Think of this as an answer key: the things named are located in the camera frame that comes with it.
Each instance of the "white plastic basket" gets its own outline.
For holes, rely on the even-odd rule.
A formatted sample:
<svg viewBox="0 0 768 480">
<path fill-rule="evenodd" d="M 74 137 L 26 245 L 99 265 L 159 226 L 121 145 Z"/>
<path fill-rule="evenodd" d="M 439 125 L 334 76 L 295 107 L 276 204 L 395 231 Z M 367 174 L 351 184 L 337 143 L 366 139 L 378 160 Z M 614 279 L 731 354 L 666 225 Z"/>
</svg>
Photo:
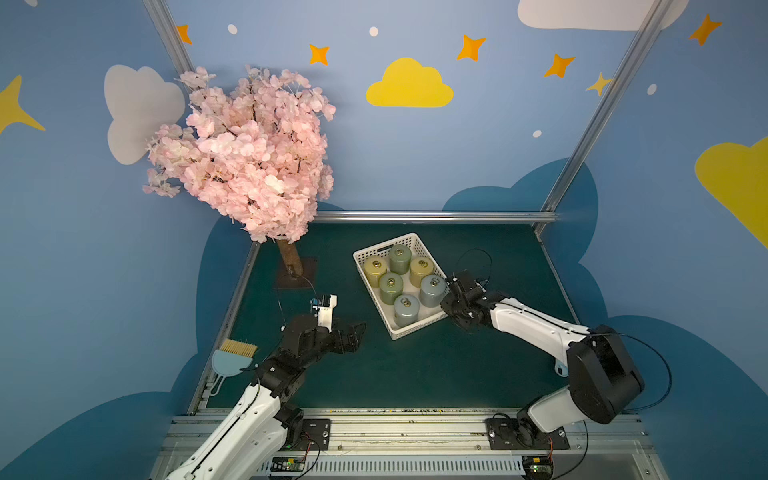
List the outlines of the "white plastic basket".
<svg viewBox="0 0 768 480">
<path fill-rule="evenodd" d="M 366 285 L 368 293 L 371 294 L 371 298 L 376 304 L 376 309 L 382 316 L 384 325 L 386 325 L 386 329 L 389 331 L 389 336 L 391 336 L 393 340 L 397 340 L 398 338 L 408 335 L 411 332 L 415 332 L 418 329 L 422 329 L 425 326 L 437 322 L 440 319 L 444 319 L 448 316 L 445 312 L 442 311 L 440 305 L 432 308 L 427 308 L 421 305 L 419 307 L 419 319 L 417 321 L 404 327 L 400 327 L 397 325 L 397 323 L 395 323 L 395 307 L 392 305 L 387 305 L 381 301 L 379 298 L 379 288 L 373 288 L 371 287 L 370 283 L 368 283 L 366 275 L 362 271 L 362 264 L 366 261 L 366 258 L 373 257 L 374 255 L 384 257 L 386 260 L 387 255 L 389 255 L 389 249 L 391 249 L 396 244 L 405 245 L 411 249 L 413 252 L 413 258 L 429 258 L 435 264 L 435 273 L 445 278 L 445 273 L 443 273 L 442 269 L 437 264 L 437 260 L 435 260 L 429 250 L 427 250 L 427 247 L 424 246 L 424 243 L 422 242 L 422 239 L 419 238 L 419 235 L 416 235 L 415 233 L 409 233 L 407 235 L 403 235 L 402 237 L 393 238 L 391 240 L 387 240 L 386 242 L 378 243 L 372 247 L 357 250 L 355 253 L 353 253 L 353 258 L 357 264 L 357 271 L 360 274 L 360 278 L 362 278 L 362 282 Z M 411 281 L 409 280 L 409 273 L 401 276 L 403 284 L 402 292 L 410 293 L 416 298 L 419 298 L 419 288 L 411 285 Z"/>
</svg>

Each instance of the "mounting plate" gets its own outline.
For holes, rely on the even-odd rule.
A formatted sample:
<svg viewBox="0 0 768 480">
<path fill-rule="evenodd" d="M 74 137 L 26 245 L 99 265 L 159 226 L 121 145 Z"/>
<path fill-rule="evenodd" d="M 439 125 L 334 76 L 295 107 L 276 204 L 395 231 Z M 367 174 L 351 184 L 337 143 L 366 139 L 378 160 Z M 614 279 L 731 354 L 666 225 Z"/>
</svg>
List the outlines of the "mounting plate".
<svg viewBox="0 0 768 480">
<path fill-rule="evenodd" d="M 518 428 L 517 419 L 486 419 L 485 434 L 491 450 L 549 450 L 549 439 L 552 439 L 554 450 L 569 450 L 568 437 L 562 427 L 550 433 L 548 436 L 532 447 L 521 444 L 515 432 Z"/>
<path fill-rule="evenodd" d="M 306 280 L 309 280 L 312 285 L 315 284 L 315 277 L 317 276 L 317 257 L 301 257 L 301 264 L 304 267 L 304 274 L 302 275 Z M 275 277 L 275 286 L 281 290 L 312 288 L 306 280 L 301 276 L 291 276 L 286 270 L 286 265 L 283 261 L 280 261 L 280 265 L 277 267 L 277 277 Z"/>
<path fill-rule="evenodd" d="M 321 452 L 328 450 L 328 438 L 331 435 L 331 419 L 304 419 L 301 424 L 301 431 L 306 432 L 315 441 L 315 445 L 312 445 L 310 452 L 317 452 L 318 447 Z M 284 449 L 285 452 L 292 452 L 294 450 L 299 452 L 305 452 L 306 446 L 310 443 L 304 435 L 301 435 L 300 440 L 290 449 Z"/>
</svg>

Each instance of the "gray canister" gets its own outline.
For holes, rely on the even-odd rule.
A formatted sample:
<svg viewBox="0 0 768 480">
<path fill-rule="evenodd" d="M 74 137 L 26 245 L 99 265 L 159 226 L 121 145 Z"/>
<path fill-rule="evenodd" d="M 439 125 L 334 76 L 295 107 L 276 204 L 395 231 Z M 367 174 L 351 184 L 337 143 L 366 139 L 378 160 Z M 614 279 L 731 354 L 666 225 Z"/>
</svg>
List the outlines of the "gray canister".
<svg viewBox="0 0 768 480">
<path fill-rule="evenodd" d="M 419 320 L 419 300 L 413 295 L 401 295 L 395 300 L 395 323 L 400 328 Z"/>
<path fill-rule="evenodd" d="M 419 292 L 419 300 L 423 306 L 432 308 L 438 306 L 442 298 L 448 292 L 445 280 L 437 275 L 427 275 L 422 279 L 422 289 Z"/>
<path fill-rule="evenodd" d="M 392 305 L 402 295 L 402 277 L 396 273 L 385 273 L 379 278 L 379 296 L 384 303 Z"/>
<path fill-rule="evenodd" d="M 411 249 L 405 245 L 394 245 L 389 249 L 389 269 L 399 275 L 411 268 Z"/>
</svg>

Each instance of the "green tabletop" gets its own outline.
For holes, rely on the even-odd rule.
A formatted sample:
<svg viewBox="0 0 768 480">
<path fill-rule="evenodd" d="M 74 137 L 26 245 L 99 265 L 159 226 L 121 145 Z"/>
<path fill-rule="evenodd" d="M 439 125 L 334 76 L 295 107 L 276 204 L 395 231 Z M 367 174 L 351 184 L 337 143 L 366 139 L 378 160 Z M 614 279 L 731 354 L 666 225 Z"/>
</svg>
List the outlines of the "green tabletop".
<svg viewBox="0 0 768 480">
<path fill-rule="evenodd" d="M 293 397 L 304 408 L 341 407 L 520 407 L 565 384 L 554 360 L 507 333 L 487 327 L 465 332 L 450 318 L 398 340 L 391 340 L 357 272 L 353 252 L 407 233 L 417 233 L 440 267 L 449 273 L 467 268 L 486 276 L 488 288 L 501 290 L 543 312 L 572 322 L 554 275 L 528 225 L 310 224 L 297 244 L 303 257 L 317 257 L 315 288 L 336 294 L 334 318 L 367 322 L 356 353 L 326 354 L 307 370 L 306 383 Z M 282 325 L 274 280 L 281 262 L 273 243 L 262 245 L 230 338 L 258 345 L 257 362 L 280 340 Z M 309 313 L 312 290 L 281 290 L 286 319 Z M 229 378 L 208 402 L 231 407 L 250 374 Z"/>
</svg>

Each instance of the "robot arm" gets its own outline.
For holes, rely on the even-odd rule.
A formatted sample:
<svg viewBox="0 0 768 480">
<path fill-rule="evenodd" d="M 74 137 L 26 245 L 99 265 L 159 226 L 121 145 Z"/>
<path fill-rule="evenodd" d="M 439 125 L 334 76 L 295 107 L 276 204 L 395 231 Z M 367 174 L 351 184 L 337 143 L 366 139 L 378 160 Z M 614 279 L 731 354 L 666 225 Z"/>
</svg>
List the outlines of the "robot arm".
<svg viewBox="0 0 768 480">
<path fill-rule="evenodd" d="M 555 358 L 568 386 L 518 412 L 516 435 L 534 445 L 561 425 L 590 419 L 609 423 L 645 389 L 619 336 L 607 326 L 589 329 L 556 319 L 500 292 L 487 291 L 465 271 L 448 279 L 444 311 L 462 328 L 486 325 L 537 346 Z"/>
<path fill-rule="evenodd" d="M 325 353 L 355 352 L 366 324 L 334 328 L 336 296 L 312 301 L 315 315 L 294 317 L 277 352 L 259 365 L 243 396 L 208 440 L 167 480 L 247 480 L 287 442 L 301 435 L 303 413 L 288 401 L 308 366 Z"/>
</svg>

